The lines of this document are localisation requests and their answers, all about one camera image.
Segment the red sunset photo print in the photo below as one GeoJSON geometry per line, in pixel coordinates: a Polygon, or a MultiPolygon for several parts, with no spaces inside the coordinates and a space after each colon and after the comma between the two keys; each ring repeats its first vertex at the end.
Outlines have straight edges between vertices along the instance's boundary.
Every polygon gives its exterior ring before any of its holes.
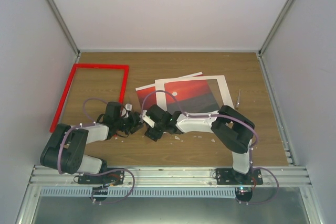
{"type": "MultiPolygon", "coordinates": [[[[142,105],[144,98],[155,90],[155,84],[136,88],[135,91],[140,105],[142,105]]],[[[219,104],[216,101],[207,80],[168,82],[164,84],[164,89],[162,90],[172,94],[185,112],[205,113],[219,109],[219,104]]],[[[158,92],[151,95],[145,103],[145,110],[149,109],[149,107],[154,104],[158,104],[156,101],[156,95],[158,94],[164,93],[158,92]]],[[[175,100],[170,95],[165,94],[165,98],[166,109],[164,110],[167,110],[170,114],[180,110],[175,100]]]]}

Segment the white mat board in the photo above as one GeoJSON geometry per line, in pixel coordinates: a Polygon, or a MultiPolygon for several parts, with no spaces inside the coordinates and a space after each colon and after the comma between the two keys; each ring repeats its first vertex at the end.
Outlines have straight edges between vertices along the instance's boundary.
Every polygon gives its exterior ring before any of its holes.
{"type": "Polygon", "coordinates": [[[160,108],[166,109],[166,98],[165,94],[170,95],[178,105],[179,109],[182,111],[181,105],[177,101],[177,99],[170,94],[169,92],[162,90],[164,89],[164,84],[168,82],[179,82],[179,81],[195,81],[195,80],[207,80],[210,86],[211,91],[213,92],[216,101],[219,104],[219,108],[222,105],[228,105],[233,107],[233,102],[230,96],[229,88],[226,82],[226,79],[223,75],[221,76],[187,76],[180,78],[169,78],[169,79],[160,79],[155,80],[155,88],[158,92],[162,92],[164,94],[156,95],[156,101],[160,108]]]}

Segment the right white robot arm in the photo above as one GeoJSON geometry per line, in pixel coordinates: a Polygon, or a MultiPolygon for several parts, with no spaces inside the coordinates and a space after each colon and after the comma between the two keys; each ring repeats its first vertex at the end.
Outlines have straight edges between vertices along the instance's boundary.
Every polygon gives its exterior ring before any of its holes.
{"type": "Polygon", "coordinates": [[[214,134],[232,152],[233,180],[243,185],[251,179],[250,148],[252,139],[257,137],[255,125],[230,106],[224,105],[208,113],[176,111],[170,114],[158,105],[153,105],[142,112],[141,120],[147,126],[145,136],[153,141],[159,140],[164,133],[214,134]]]}

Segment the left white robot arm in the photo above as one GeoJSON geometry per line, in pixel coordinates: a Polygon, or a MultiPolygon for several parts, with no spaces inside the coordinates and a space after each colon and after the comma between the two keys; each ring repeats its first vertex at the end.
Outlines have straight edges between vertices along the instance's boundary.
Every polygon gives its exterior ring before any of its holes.
{"type": "Polygon", "coordinates": [[[85,155],[86,145],[111,139],[118,133],[124,137],[139,130],[139,112],[132,105],[108,102],[105,113],[88,124],[71,126],[57,124],[40,156],[40,164],[58,171],[59,174],[90,174],[96,184],[108,179],[108,171],[103,168],[103,160],[85,155]]]}

